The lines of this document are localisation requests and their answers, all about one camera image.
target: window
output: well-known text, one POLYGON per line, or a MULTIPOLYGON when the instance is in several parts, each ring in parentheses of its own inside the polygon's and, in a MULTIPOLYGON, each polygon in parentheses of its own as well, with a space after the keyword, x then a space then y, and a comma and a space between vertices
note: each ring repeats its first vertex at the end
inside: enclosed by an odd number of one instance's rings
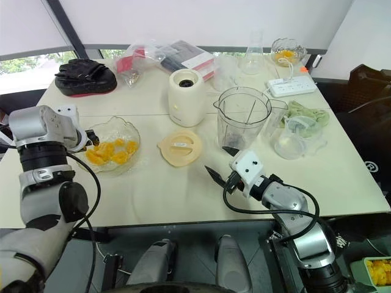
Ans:
POLYGON ((67 51, 0 61, 0 94, 47 89, 59 66, 74 58, 67 51))
POLYGON ((121 57, 121 55, 125 52, 122 49, 102 49, 100 50, 103 58, 105 59, 113 59, 116 57, 121 57))

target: glass bowl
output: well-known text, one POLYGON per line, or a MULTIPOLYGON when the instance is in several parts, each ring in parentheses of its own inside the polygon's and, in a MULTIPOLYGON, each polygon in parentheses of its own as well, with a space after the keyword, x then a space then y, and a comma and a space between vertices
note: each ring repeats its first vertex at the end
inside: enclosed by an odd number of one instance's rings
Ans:
MULTIPOLYGON (((117 164, 112 160, 109 160, 103 165, 95 165, 88 160, 85 151, 76 153, 76 156, 85 162, 95 173, 108 172, 113 175, 119 175, 129 170, 134 165, 134 163, 136 163, 140 153, 141 141, 140 134, 132 123, 125 121, 120 117, 113 116, 108 122, 94 125, 90 129, 93 129, 95 134, 99 137, 100 143, 114 142, 116 139, 122 139, 125 141, 125 145, 127 141, 137 142, 138 145, 136 152, 134 152, 124 164, 117 164)), ((88 146, 87 149, 93 150, 93 146, 88 146)))
POLYGON ((286 58, 293 65, 299 63, 307 54, 307 50, 292 38, 278 38, 271 45, 271 58, 279 66, 288 67, 289 63, 279 61, 286 58))

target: white power strip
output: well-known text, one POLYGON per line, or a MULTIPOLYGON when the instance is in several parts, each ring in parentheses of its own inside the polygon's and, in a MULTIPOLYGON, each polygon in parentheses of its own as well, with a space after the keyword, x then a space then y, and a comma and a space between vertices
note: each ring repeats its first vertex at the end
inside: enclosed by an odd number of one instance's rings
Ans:
POLYGON ((299 95, 301 93, 312 93, 317 89, 312 79, 306 75, 295 76, 290 81, 284 81, 282 78, 272 79, 268 81, 267 87, 276 98, 299 95))

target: white table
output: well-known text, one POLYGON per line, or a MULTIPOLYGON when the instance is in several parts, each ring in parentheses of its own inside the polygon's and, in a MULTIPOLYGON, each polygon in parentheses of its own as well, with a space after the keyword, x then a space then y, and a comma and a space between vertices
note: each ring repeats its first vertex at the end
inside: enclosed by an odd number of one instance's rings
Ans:
MULTIPOLYGON (((263 90, 264 81, 276 78, 273 71, 258 76, 243 77, 240 84, 263 90)), ((279 68, 286 76, 286 68, 279 68)), ((98 174, 102 185, 100 204, 92 216, 93 226, 146 225, 162 223, 210 222, 245 219, 271 219, 270 215, 237 214, 222 201, 222 189, 206 172, 207 165, 223 177, 230 173, 231 157, 216 143, 217 114, 210 106, 203 122, 194 128, 203 142, 203 152, 193 164, 175 168, 161 156, 156 144, 171 132, 181 129, 167 114, 166 89, 168 74, 155 69, 145 75, 134 89, 129 89, 118 79, 116 90, 107 95, 68 98, 52 84, 39 104, 51 107, 75 103, 80 122, 86 129, 106 122, 112 115, 131 121, 141 135, 141 156, 128 172, 112 177, 98 174)), ((210 87, 210 102, 217 93, 210 87)), ((339 124, 329 105, 319 91, 312 94, 285 98, 294 99, 307 107, 328 109, 329 125, 324 129, 327 147, 315 156, 294 161, 279 157, 271 141, 259 135, 252 144, 265 166, 267 175, 280 176, 286 183, 311 192, 320 204, 321 215, 349 215, 390 211, 359 154, 339 124)), ((87 190, 89 204, 95 201, 96 187, 91 176, 69 159, 76 171, 75 181, 87 190)), ((0 227, 21 228, 18 174, 21 173, 19 157, 9 150, 0 163, 0 227)), ((240 192, 230 196, 234 205, 241 208, 265 209, 251 198, 244 199, 240 192)), ((310 210, 313 205, 309 200, 310 210)))

